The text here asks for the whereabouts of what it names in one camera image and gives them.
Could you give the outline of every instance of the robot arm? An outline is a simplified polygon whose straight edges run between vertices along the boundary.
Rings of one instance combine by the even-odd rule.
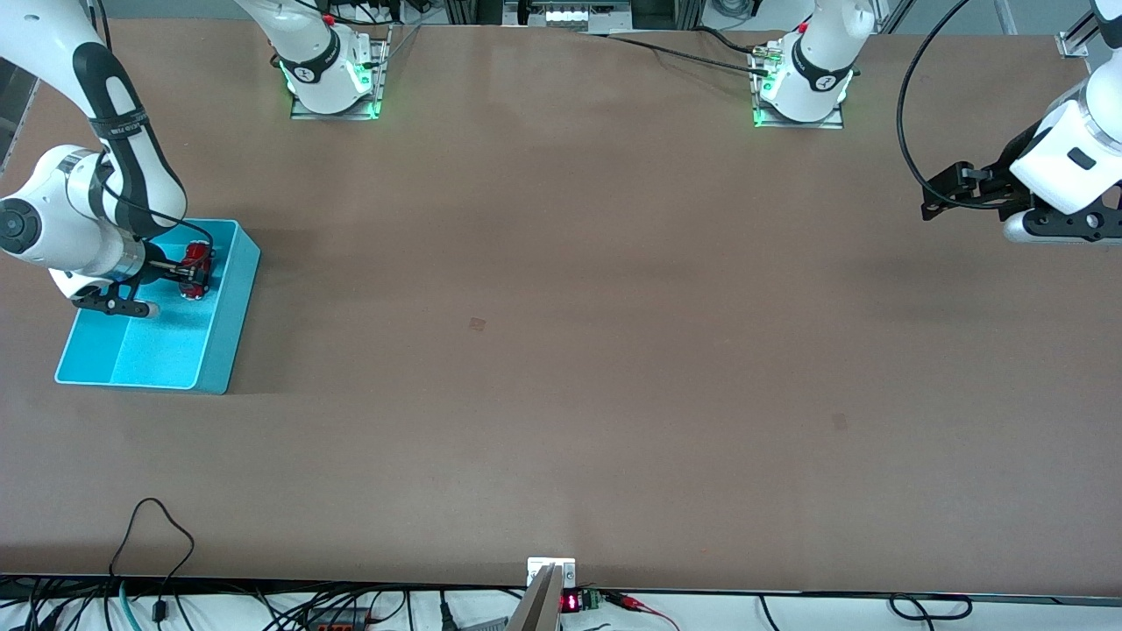
[[[1122,211],[1104,193],[1122,181],[1122,0],[1094,0],[1109,62],[1052,102],[982,170],[959,162],[928,181],[923,219],[991,203],[1017,243],[1122,243]]]
[[[339,113],[369,94],[360,66],[370,60],[370,37],[294,0],[234,0],[261,27],[277,52],[289,90],[309,110]]]
[[[88,19],[76,0],[0,3],[0,56],[73,101],[103,147],[48,150],[28,182],[0,200],[0,249],[49,268],[75,303],[96,302],[102,287],[160,277],[150,264],[168,262],[146,239],[186,212],[128,74]],[[150,314],[129,307],[130,316]]]
[[[868,0],[817,0],[800,28],[769,48],[780,52],[760,98],[798,122],[822,120],[834,111],[853,80],[853,63],[872,35],[876,17]]]

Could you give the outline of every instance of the table surface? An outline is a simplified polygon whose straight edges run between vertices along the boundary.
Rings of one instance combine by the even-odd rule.
[[[369,124],[287,120],[251,22],[113,36],[191,214],[261,268],[206,397],[54,384],[73,309],[0,258],[0,570],[103,571],[155,495],[193,575],[1122,593],[1122,252],[920,221],[917,38],[870,40],[846,129],[811,131],[559,30],[422,30]],[[985,164],[1084,73],[937,40],[919,164]],[[2,192],[63,143],[94,146],[43,89]],[[183,554],[157,515],[123,571]]]

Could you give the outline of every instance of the brown tabletop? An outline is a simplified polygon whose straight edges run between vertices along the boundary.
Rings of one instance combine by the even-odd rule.
[[[251,22],[113,36],[191,214],[261,268],[208,397],[56,385],[74,310],[0,258],[0,570],[103,571],[156,495],[194,575],[1122,593],[1122,252],[920,221],[917,38],[870,40],[846,129],[809,131],[559,30],[423,30],[369,124],[287,120]],[[985,164],[1084,73],[939,39],[917,159]],[[63,143],[93,138],[40,90],[2,192]],[[123,570],[182,555],[157,514]]]

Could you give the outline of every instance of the blue plastic bin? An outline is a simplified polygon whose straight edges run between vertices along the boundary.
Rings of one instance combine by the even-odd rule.
[[[61,384],[222,394],[230,383],[241,324],[261,250],[237,221],[193,219],[214,237],[210,291],[185,300],[169,281],[140,287],[138,299],[159,304],[155,318],[105,316],[80,309],[63,349]],[[153,243],[173,260],[199,232],[178,226]]]

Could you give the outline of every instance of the teal cable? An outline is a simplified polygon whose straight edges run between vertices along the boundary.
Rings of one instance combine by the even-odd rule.
[[[132,607],[129,606],[129,600],[125,596],[125,582],[121,580],[121,587],[117,591],[117,597],[121,601],[121,609],[125,610],[125,618],[129,621],[129,627],[132,631],[142,631],[140,625],[137,624],[137,616],[132,615]]]

